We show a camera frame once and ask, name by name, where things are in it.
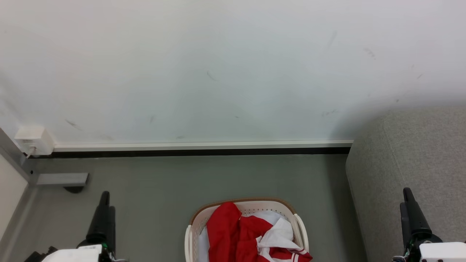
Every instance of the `gray floor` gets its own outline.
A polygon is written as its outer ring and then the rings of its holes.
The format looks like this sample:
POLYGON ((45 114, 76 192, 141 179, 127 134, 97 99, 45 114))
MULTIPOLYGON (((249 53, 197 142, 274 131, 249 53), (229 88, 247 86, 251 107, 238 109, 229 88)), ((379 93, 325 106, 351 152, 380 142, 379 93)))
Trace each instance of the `gray floor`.
POLYGON ((116 207, 116 253, 133 262, 184 258, 184 233, 202 205, 243 197, 277 197, 295 207, 316 262, 365 261, 346 180, 347 155, 201 156, 44 159, 41 172, 89 172, 80 194, 38 190, 12 261, 84 239, 102 191, 116 207))

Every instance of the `white plastic basket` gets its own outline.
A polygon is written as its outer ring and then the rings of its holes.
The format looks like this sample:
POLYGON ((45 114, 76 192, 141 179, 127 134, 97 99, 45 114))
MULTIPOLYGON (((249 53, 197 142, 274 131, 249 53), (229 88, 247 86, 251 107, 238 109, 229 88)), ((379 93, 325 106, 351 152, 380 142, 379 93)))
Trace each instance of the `white plastic basket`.
MULTIPOLYGON (((242 199, 231 200, 243 214, 252 214, 259 211, 272 210, 282 214, 291 223, 295 242, 301 248, 309 252, 308 233, 295 210, 286 202, 279 199, 242 199)), ((198 262, 198 238, 202 229, 206 226, 210 216, 222 203, 215 203, 201 208, 192 217, 185 234, 185 258, 186 262, 198 262)))

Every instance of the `gray sofa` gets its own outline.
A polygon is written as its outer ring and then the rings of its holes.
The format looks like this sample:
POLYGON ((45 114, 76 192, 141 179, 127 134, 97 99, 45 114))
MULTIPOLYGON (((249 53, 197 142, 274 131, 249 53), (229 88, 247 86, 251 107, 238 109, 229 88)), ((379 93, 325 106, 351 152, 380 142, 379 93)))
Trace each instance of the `gray sofa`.
POLYGON ((406 186, 436 235, 466 240, 466 108, 392 112, 373 121, 354 141, 346 172, 369 262, 403 252, 406 186))

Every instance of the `wall stain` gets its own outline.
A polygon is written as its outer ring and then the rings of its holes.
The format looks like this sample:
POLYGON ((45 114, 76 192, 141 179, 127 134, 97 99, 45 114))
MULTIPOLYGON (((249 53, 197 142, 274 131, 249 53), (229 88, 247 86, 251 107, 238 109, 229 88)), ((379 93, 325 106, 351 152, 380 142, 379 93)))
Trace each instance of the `wall stain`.
POLYGON ((207 71, 207 75, 210 77, 210 79, 214 80, 214 81, 218 81, 217 79, 213 78, 212 75, 210 74, 209 71, 207 71))
POLYGON ((76 123, 72 122, 72 121, 69 121, 68 119, 65 119, 66 123, 68 123, 69 125, 71 125, 72 127, 76 128, 77 130, 79 131, 82 131, 81 127, 79 127, 78 125, 76 125, 76 123))
POLYGON ((107 141, 113 141, 113 137, 109 135, 100 135, 99 138, 107 141))
POLYGON ((335 114, 335 113, 339 113, 339 111, 337 111, 336 109, 333 109, 332 111, 328 111, 328 112, 322 112, 322 117, 324 116, 328 116, 328 115, 331 115, 331 114, 335 114))
POLYGON ((333 44, 333 41, 335 41, 336 35, 338 34, 338 31, 333 31, 332 36, 330 37, 329 41, 327 42, 327 48, 330 48, 333 44))
POLYGON ((364 51, 370 55, 374 60, 376 60, 376 54, 374 54, 374 52, 372 50, 370 50, 369 48, 364 48, 364 51))

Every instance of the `clothing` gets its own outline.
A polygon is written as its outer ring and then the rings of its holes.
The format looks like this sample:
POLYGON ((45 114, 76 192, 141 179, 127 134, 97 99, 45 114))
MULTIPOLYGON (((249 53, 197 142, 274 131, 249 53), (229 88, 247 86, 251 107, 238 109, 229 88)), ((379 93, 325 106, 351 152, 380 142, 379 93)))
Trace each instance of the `clothing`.
POLYGON ((262 211, 241 216, 231 202, 218 207, 199 235, 199 262, 309 262, 293 242, 291 224, 280 214, 262 211))

